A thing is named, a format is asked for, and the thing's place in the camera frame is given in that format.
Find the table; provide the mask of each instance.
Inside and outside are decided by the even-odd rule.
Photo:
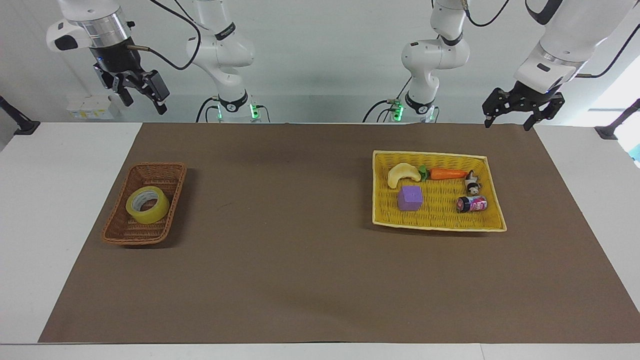
[[[14,138],[0,152],[0,343],[35,343],[65,283],[75,258],[100,211],[140,124],[43,124],[33,136]],[[636,306],[640,301],[640,244],[635,240],[634,214],[640,200],[635,184],[640,171],[615,142],[599,139],[592,129],[538,127],[538,134],[556,163],[598,241]],[[25,167],[29,160],[37,167]],[[604,183],[611,184],[606,188]],[[51,213],[77,224],[69,228]],[[51,243],[34,239],[50,238]],[[31,254],[30,258],[21,256]],[[636,358],[640,345],[3,345],[4,357],[37,357],[48,352],[65,357],[125,354],[194,356],[384,357],[462,359]]]

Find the basket rim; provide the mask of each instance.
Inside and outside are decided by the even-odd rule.
[[[486,166],[487,173],[489,174],[489,184],[493,189],[493,193],[495,194],[495,205],[498,209],[498,215],[500,217],[501,227],[491,228],[491,229],[455,229],[452,227],[428,227],[428,226],[414,226],[414,225],[401,225],[401,224],[390,224],[388,222],[380,222],[376,220],[376,203],[377,203],[377,194],[376,194],[376,185],[378,184],[378,180],[376,177],[376,156],[379,154],[418,154],[418,155],[441,155],[441,156],[450,156],[450,157],[464,157],[464,158],[472,158],[482,160],[484,165]],[[429,231],[454,231],[458,233],[504,233],[507,231],[507,223],[504,219],[504,214],[502,213],[502,208],[500,207],[500,201],[498,200],[498,195],[495,191],[495,186],[493,184],[493,176],[491,174],[491,168],[489,167],[489,161],[486,156],[483,155],[468,155],[468,154],[453,154],[449,152],[424,152],[424,151],[390,151],[390,150],[373,150],[372,155],[372,174],[373,174],[373,189],[372,189],[372,213],[371,220],[375,225],[382,225],[386,227],[393,227],[396,229],[415,229],[415,230],[429,230]]]
[[[142,166],[149,166],[149,165],[156,165],[156,166],[175,166],[180,168],[180,177],[178,179],[178,183],[176,184],[176,188],[174,193],[172,194],[172,199],[171,199],[171,204],[169,205],[169,212],[167,212],[166,215],[166,220],[164,223],[164,228],[162,230],[162,233],[155,237],[155,238],[149,238],[149,239],[140,239],[140,240],[136,240],[136,239],[120,239],[120,238],[109,238],[106,236],[107,233],[107,229],[109,228],[109,226],[111,225],[111,221],[113,220],[113,217],[115,217],[116,212],[118,207],[120,206],[120,203],[124,200],[124,191],[127,188],[127,183],[129,182],[129,178],[131,176],[131,173],[134,171],[134,169],[136,167],[142,167]],[[173,223],[173,214],[175,213],[175,208],[177,207],[178,204],[178,199],[180,198],[180,193],[182,192],[182,185],[184,184],[184,178],[186,176],[187,173],[187,165],[185,163],[181,163],[181,162],[170,162],[170,163],[165,163],[165,162],[159,162],[159,161],[146,161],[143,163],[137,163],[135,165],[132,165],[131,167],[129,167],[129,170],[127,171],[127,177],[125,178],[124,183],[122,184],[122,187],[120,189],[120,194],[118,195],[118,200],[116,200],[115,205],[113,206],[113,209],[111,210],[111,214],[109,215],[109,219],[107,220],[106,224],[104,225],[104,227],[102,228],[102,241],[105,243],[110,243],[110,244],[116,244],[116,245],[153,245],[153,244],[157,244],[159,242],[162,242],[168,235],[169,230],[171,229],[171,224]]]

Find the soda can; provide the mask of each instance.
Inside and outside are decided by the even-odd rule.
[[[461,213],[468,213],[469,211],[484,211],[489,204],[486,201],[486,197],[480,196],[463,196],[458,199],[457,207]]]

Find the basket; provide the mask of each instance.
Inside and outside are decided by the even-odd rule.
[[[111,216],[102,230],[102,241],[117,245],[150,245],[169,234],[187,168],[183,163],[140,163],[129,169]],[[157,186],[170,201],[169,212],[153,224],[140,224],[127,212],[127,199],[144,186]],[[151,208],[152,201],[142,207]]]
[[[399,163],[415,167],[473,170],[482,184],[480,195],[486,197],[484,211],[459,213],[456,201],[468,196],[464,179],[415,182],[401,179],[396,189],[387,185],[389,170]],[[424,202],[418,211],[400,211],[397,196],[404,185],[418,185]],[[507,230],[495,194],[486,156],[441,154],[437,152],[374,151],[373,152],[373,223],[389,227],[419,230],[503,232]]]

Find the yellow wicker basket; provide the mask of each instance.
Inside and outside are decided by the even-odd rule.
[[[389,170],[399,163],[415,167],[473,170],[479,177],[480,195],[486,197],[485,211],[459,213],[458,197],[467,196],[463,179],[415,182],[401,179],[396,189],[387,185]],[[419,185],[424,203],[418,211],[400,211],[397,195],[404,185]],[[374,151],[373,152],[373,223],[389,227],[441,231],[503,232],[507,230],[495,194],[486,156],[441,154],[437,152]]]

